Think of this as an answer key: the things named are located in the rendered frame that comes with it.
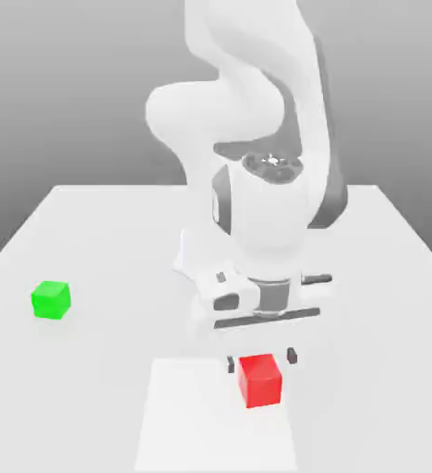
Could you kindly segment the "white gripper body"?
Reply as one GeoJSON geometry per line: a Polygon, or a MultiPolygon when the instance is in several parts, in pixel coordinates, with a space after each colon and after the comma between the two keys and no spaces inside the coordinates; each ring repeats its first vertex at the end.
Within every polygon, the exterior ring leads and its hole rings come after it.
{"type": "Polygon", "coordinates": [[[314,318],[320,308],[284,312],[277,317],[245,316],[219,320],[211,330],[211,341],[217,346],[290,346],[299,338],[299,322],[314,318]]]}

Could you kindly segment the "small red cube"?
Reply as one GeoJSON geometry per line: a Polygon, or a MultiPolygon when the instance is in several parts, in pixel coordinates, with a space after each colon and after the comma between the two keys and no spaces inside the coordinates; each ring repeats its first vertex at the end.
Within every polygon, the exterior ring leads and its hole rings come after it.
{"type": "Polygon", "coordinates": [[[246,408],[277,405],[282,399],[282,374],[272,354],[238,359],[238,385],[246,408]]]}

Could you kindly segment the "small green cube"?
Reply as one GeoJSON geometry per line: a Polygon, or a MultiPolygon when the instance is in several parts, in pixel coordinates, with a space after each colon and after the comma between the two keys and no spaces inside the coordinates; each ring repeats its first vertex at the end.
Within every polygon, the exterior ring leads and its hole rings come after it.
{"type": "Polygon", "coordinates": [[[31,293],[31,304],[35,317],[60,320],[71,307],[68,283],[42,281],[31,293]]]}

